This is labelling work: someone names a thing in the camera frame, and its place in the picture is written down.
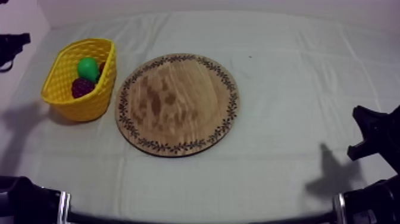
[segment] wood grain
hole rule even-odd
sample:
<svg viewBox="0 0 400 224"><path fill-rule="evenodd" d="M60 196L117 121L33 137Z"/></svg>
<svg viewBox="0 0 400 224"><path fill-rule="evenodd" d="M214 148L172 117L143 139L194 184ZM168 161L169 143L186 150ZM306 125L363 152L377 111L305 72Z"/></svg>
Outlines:
<svg viewBox="0 0 400 224"><path fill-rule="evenodd" d="M143 152L182 157L216 144L238 110L238 88L223 66L200 55L170 54L124 81L115 117L124 137Z"/></svg>

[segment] toy lime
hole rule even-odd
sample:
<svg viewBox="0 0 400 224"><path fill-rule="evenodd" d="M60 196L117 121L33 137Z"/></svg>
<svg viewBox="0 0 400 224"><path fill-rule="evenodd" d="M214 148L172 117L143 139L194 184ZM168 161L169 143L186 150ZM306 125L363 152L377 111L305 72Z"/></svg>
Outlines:
<svg viewBox="0 0 400 224"><path fill-rule="evenodd" d="M78 76L96 83L99 76L96 60L94 58L82 58L78 63Z"/></svg>

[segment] white tablecloth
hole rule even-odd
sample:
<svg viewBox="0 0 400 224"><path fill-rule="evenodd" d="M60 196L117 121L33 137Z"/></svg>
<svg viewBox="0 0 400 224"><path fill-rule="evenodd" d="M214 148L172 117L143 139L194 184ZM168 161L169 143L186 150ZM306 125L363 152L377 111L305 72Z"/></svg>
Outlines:
<svg viewBox="0 0 400 224"><path fill-rule="evenodd" d="M83 38L117 46L108 111L78 125L40 99L57 52ZM185 52L225 66L240 92L233 129L211 149L158 158L131 146L114 120L115 92L141 63ZM92 214L165 222L235 222L331 208L331 197L394 175L378 155L351 163L362 140L351 116L400 104L400 38L289 15L144 14L52 30L1 114L0 173L72 193Z"/></svg>

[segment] yellow basket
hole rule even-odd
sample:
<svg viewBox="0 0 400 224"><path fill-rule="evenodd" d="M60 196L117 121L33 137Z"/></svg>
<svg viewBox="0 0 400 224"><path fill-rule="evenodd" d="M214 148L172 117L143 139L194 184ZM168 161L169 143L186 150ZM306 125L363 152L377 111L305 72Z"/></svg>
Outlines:
<svg viewBox="0 0 400 224"><path fill-rule="evenodd" d="M72 96L72 82L78 78L80 59L93 57L98 66L105 66L95 89L80 98ZM71 43L58 53L42 88L42 98L64 117L78 122L94 120L102 116L110 102L117 69L115 46L108 39L85 39Z"/></svg>

